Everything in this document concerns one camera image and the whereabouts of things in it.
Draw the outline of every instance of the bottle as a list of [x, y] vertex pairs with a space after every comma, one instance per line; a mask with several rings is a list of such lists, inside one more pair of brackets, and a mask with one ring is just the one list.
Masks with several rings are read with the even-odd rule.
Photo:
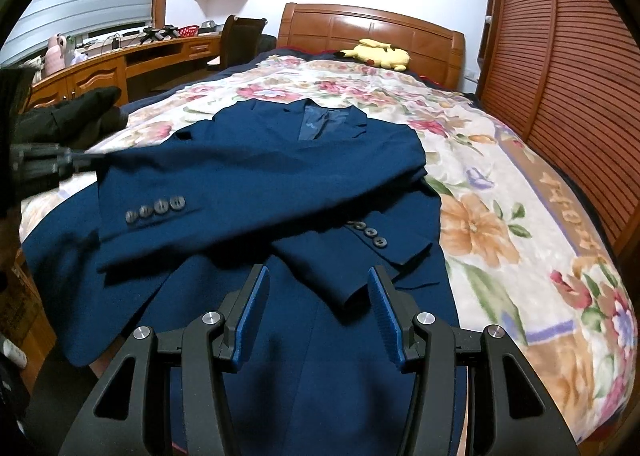
[[0, 352], [20, 369], [27, 367], [27, 355], [2, 333], [0, 333]]
[[65, 68], [66, 38], [53, 35], [49, 38], [49, 49], [44, 55], [44, 75], [51, 76]]

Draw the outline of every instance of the wooden headboard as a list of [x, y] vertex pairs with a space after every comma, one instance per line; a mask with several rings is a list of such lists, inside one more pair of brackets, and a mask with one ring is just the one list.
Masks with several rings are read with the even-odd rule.
[[409, 71], [457, 89], [465, 36], [406, 15], [338, 4], [288, 3], [278, 47], [310, 53], [353, 48], [360, 39], [388, 42], [409, 52]]

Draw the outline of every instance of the pikachu plush toy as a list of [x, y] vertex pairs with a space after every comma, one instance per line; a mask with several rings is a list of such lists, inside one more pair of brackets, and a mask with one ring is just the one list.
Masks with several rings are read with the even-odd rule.
[[339, 51], [337, 57], [356, 58], [369, 66], [385, 70], [405, 71], [409, 64], [409, 53], [391, 44], [362, 39], [353, 50]]

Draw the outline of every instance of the louvered wardrobe door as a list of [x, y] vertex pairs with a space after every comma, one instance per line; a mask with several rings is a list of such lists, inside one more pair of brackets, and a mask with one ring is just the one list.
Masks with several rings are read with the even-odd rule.
[[608, 0], [556, 0], [546, 85], [527, 142], [593, 202], [612, 241], [640, 198], [640, 51]]
[[530, 125], [549, 47], [552, 0], [497, 0], [497, 42], [484, 108], [521, 136]]

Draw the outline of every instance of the bed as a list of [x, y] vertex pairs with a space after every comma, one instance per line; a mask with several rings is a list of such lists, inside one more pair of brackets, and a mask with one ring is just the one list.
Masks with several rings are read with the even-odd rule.
[[[407, 49], [413, 74], [311, 55], [361, 38]], [[442, 198], [440, 244], [461, 326], [505, 326], [577, 441], [615, 418], [630, 396], [636, 366], [638, 326], [625, 286], [562, 173], [472, 97], [453, 90], [462, 34], [380, 10], [287, 4], [278, 44], [283, 48], [235, 74], [146, 101], [125, 130], [91, 150], [158, 144], [250, 98], [355, 105], [370, 118], [408, 124], [424, 147], [426, 181]], [[21, 238], [93, 182], [95, 174], [85, 173], [25, 201]]]

